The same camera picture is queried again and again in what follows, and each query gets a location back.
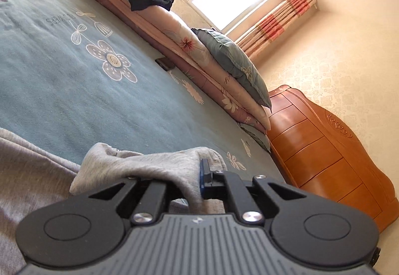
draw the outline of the metal screw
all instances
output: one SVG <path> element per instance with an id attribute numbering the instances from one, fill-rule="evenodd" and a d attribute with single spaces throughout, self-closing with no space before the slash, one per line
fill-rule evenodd
<path id="1" fill-rule="evenodd" d="M 133 220 L 135 220 L 137 223 L 147 223 L 152 221 L 153 216 L 149 213 L 136 213 L 133 215 Z"/>
<path id="2" fill-rule="evenodd" d="M 256 211 L 248 211 L 243 214 L 243 219 L 247 222 L 257 222 L 262 219 L 262 214 Z"/>

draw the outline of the white flower print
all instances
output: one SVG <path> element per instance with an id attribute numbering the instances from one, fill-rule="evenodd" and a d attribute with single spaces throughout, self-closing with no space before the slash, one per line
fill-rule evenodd
<path id="1" fill-rule="evenodd" d="M 93 57 L 104 61 L 102 69 L 113 80 L 121 80 L 124 76 L 131 82 L 137 82 L 137 78 L 128 67 L 130 66 L 129 60 L 122 54 L 116 54 L 112 47 L 105 41 L 99 40 L 98 46 L 93 44 L 86 45 L 87 51 Z"/>
<path id="2" fill-rule="evenodd" d="M 225 99 L 222 100 L 223 104 L 226 106 L 224 107 L 225 110 L 231 110 L 232 113 L 235 112 L 236 109 L 238 109 L 238 106 L 235 102 L 232 102 L 230 98 L 228 98 L 225 94 L 223 94 L 223 97 Z"/>
<path id="3" fill-rule="evenodd" d="M 237 168 L 238 170 L 247 170 L 242 163 L 237 161 L 236 156 L 230 154 L 230 152 L 227 152 L 227 158 L 230 160 L 230 163 L 234 168 Z"/>
<path id="4" fill-rule="evenodd" d="M 169 74 L 170 74 L 170 76 L 172 77 L 172 79 L 175 81 L 175 83 L 178 84 L 178 83 L 179 83 L 179 79 L 176 78 L 176 77 L 172 74 L 172 71 L 169 71 Z"/>
<path id="5" fill-rule="evenodd" d="M 252 81 L 252 68 L 250 66 L 248 68 L 241 67 L 241 71 L 245 73 L 249 81 Z"/>
<path id="6" fill-rule="evenodd" d="M 86 16 L 89 19 L 91 19 L 94 23 L 95 28 L 97 29 L 97 31 L 99 31 L 102 35 L 104 35 L 105 37 L 109 37 L 111 36 L 111 34 L 113 33 L 113 30 L 110 29 L 107 25 L 104 25 L 101 22 L 96 22 L 92 17 L 95 17 L 96 15 L 92 14 L 91 12 L 81 12 L 81 11 L 77 11 L 76 15 L 78 16 Z"/>
<path id="7" fill-rule="evenodd" d="M 87 29 L 87 27 L 83 24 L 79 24 L 77 27 L 73 26 L 73 28 L 75 29 L 75 31 L 71 35 L 71 41 L 73 44 L 79 45 L 82 41 L 82 37 L 80 36 L 80 33 L 85 31 Z"/>
<path id="8" fill-rule="evenodd" d="M 243 143 L 244 149 L 247 152 L 248 157 L 251 157 L 251 150 L 249 148 L 248 142 L 244 141 L 243 139 L 241 139 L 241 142 Z"/>
<path id="9" fill-rule="evenodd" d="M 187 91 L 190 93 L 190 95 L 193 96 L 194 99 L 202 105 L 203 99 L 202 99 L 201 95 L 198 93 L 198 91 L 195 90 L 194 87 L 185 80 L 182 80 L 182 84 L 187 89 Z"/>

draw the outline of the striped curtain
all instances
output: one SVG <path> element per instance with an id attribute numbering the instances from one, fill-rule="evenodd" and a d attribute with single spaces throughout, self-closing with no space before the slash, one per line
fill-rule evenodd
<path id="1" fill-rule="evenodd" d="M 285 0 L 263 17 L 237 41 L 237 45 L 252 60 L 288 26 L 302 16 L 316 0 Z"/>

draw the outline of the carved decoration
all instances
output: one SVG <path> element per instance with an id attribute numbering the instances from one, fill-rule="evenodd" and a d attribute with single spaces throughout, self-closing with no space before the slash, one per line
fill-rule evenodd
<path id="1" fill-rule="evenodd" d="M 333 117 L 331 114 L 327 114 L 327 119 L 330 122 L 332 127 L 335 127 L 340 133 L 342 133 L 344 136 L 351 138 L 353 137 L 352 134 L 350 134 L 344 126 L 340 123 L 340 120 L 338 118 Z"/>

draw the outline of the patterned wallpaper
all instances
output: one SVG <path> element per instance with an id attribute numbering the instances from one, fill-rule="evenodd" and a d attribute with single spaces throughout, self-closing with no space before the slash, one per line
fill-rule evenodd
<path id="1" fill-rule="evenodd" d="M 257 68 L 269 90 L 288 84 L 352 128 L 399 191 L 399 31 L 317 12 Z M 399 221 L 381 235 L 376 270 L 399 272 Z"/>

